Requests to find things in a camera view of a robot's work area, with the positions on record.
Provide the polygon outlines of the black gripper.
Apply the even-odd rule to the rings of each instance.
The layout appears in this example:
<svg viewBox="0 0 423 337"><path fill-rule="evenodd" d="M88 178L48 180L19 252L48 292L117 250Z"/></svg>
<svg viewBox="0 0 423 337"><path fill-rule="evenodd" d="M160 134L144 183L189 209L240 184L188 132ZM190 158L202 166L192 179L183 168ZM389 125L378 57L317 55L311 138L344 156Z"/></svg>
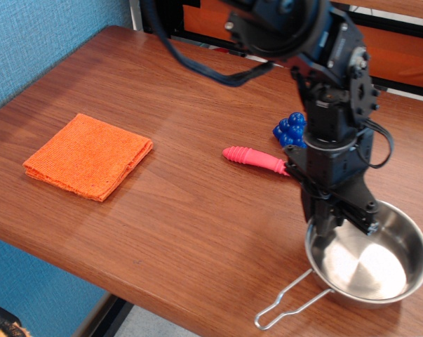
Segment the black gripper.
<svg viewBox="0 0 423 337"><path fill-rule="evenodd" d="M285 148L286 171L301 185L305 219L318 236L345 220L366 235L379 229L379 204L364 181L372 142L372 136L359 136L345 143L313 140L306 148Z"/></svg>

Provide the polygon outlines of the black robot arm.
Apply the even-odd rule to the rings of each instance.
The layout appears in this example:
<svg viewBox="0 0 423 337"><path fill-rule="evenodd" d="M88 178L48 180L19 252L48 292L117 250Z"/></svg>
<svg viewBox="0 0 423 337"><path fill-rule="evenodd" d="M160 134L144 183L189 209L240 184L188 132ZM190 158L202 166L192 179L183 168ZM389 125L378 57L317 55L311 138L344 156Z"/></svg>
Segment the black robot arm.
<svg viewBox="0 0 423 337"><path fill-rule="evenodd" d="M350 221L372 234L378 203L370 168L377 91L363 35L329 1L230 1L232 39L285 65L307 115L304 147L286 147L287 172L302 186L305 218L320 236Z"/></svg>

